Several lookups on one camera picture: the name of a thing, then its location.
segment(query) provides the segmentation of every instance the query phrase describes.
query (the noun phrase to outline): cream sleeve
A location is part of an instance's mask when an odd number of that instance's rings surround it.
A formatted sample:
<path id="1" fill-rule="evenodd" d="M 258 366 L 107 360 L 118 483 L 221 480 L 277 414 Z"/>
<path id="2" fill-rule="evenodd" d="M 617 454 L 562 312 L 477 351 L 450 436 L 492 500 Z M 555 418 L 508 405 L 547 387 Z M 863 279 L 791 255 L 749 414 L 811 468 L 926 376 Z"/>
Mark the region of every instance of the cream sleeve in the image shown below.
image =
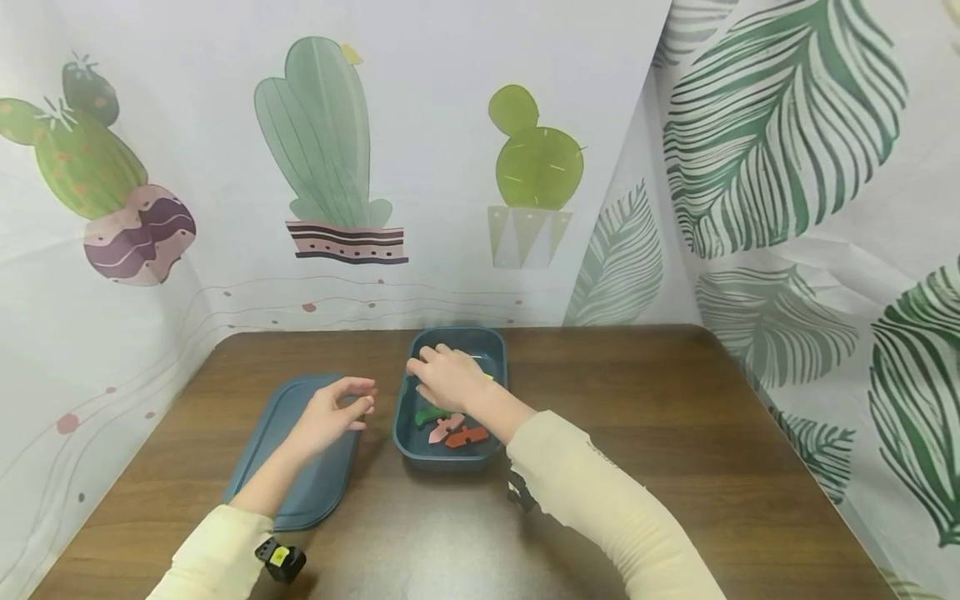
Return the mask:
<path id="1" fill-rule="evenodd" d="M 697 549 L 669 511 L 552 412 L 537 413 L 507 454 L 540 509 L 594 542 L 632 600 L 722 600 Z"/>
<path id="2" fill-rule="evenodd" d="M 186 539 L 147 600 L 247 600 L 263 563 L 253 554 L 274 522 L 219 506 Z"/>

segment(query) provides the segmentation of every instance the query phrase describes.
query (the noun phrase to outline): hand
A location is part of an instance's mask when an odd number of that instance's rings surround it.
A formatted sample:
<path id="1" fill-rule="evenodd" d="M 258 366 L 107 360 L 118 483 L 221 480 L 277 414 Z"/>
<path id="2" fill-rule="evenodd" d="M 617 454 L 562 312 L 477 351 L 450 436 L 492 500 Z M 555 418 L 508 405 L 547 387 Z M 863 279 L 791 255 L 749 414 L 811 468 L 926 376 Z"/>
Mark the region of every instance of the hand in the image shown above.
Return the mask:
<path id="1" fill-rule="evenodd" d="M 482 401 L 491 390 L 499 389 L 469 354 L 445 344 L 421 348 L 420 360 L 407 361 L 407 372 L 420 379 L 421 396 L 452 413 L 469 413 L 478 398 Z"/>
<path id="2" fill-rule="evenodd" d="M 361 419 L 373 412 L 376 382 L 361 377 L 343 377 L 310 398 L 300 420 L 290 431 L 286 448 L 302 460 L 310 460 L 346 431 L 362 431 L 367 424 Z M 360 396 L 349 406 L 341 406 L 344 396 Z"/>

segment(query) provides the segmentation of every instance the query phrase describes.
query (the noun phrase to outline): potted cactus illustration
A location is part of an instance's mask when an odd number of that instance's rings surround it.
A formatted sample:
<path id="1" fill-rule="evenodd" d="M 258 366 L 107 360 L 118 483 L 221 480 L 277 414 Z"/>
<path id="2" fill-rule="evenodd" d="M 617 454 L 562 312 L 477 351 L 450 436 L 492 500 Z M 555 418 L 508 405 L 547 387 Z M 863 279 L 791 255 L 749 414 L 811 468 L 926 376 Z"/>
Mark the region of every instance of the potted cactus illustration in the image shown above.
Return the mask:
<path id="1" fill-rule="evenodd" d="M 157 285 L 197 234 L 193 216 L 109 126 L 120 113 L 113 87 L 88 57 L 62 69 L 63 100 L 47 110 L 0 98 L 0 135 L 33 146 L 36 165 L 64 206 L 87 219 L 86 259 L 102 276 Z"/>
<path id="2" fill-rule="evenodd" d="M 487 211 L 493 266 L 544 269 L 572 218 L 561 209 L 583 177 L 583 149 L 566 133 L 538 126 L 537 103 L 520 85 L 493 94 L 489 114 L 510 137 L 496 160 L 496 185 L 506 206 Z"/>
<path id="3" fill-rule="evenodd" d="M 401 264 L 403 229 L 385 228 L 393 207 L 370 201 L 370 121 L 348 45 L 305 37 L 287 53 L 284 77 L 256 87 L 260 129 L 296 198 L 287 230 L 299 258 Z"/>

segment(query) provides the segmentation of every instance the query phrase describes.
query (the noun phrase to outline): red toy piece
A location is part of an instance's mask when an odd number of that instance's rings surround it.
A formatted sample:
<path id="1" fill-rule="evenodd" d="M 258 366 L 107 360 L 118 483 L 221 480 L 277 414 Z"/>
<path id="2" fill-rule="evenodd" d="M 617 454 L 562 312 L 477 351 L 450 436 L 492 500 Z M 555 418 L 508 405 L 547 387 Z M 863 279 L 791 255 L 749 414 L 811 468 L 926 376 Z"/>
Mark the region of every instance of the red toy piece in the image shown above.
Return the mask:
<path id="1" fill-rule="evenodd" d="M 476 444 L 477 442 L 483 442 L 490 436 L 487 433 L 485 427 L 474 427 L 473 429 L 468 429 L 465 425 L 464 428 L 458 431 L 457 433 L 450 434 L 446 438 L 446 447 L 449 448 L 459 448 L 460 446 L 467 444 Z"/>

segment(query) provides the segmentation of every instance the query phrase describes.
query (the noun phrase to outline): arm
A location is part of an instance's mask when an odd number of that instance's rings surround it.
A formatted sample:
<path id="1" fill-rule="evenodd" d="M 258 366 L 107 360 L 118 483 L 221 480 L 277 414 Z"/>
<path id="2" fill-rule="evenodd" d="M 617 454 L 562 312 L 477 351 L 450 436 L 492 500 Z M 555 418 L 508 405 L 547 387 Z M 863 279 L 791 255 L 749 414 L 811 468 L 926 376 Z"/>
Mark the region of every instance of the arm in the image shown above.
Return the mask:
<path id="1" fill-rule="evenodd" d="M 506 444 L 543 512 L 600 546 L 632 599 L 724 599 L 680 523 L 585 432 L 551 412 L 537 413 L 462 352 L 440 345 L 425 348 L 421 358 L 407 365 L 423 382 L 420 393 L 445 410 L 470 414 Z"/>
<path id="2" fill-rule="evenodd" d="M 267 540 L 300 470 L 347 430 L 360 431 L 373 412 L 374 382 L 344 377 L 307 404 L 287 439 L 229 504 L 210 513 L 174 555 L 147 600 L 247 600 L 263 567 L 253 554 Z M 343 396 L 360 396 L 340 408 Z"/>

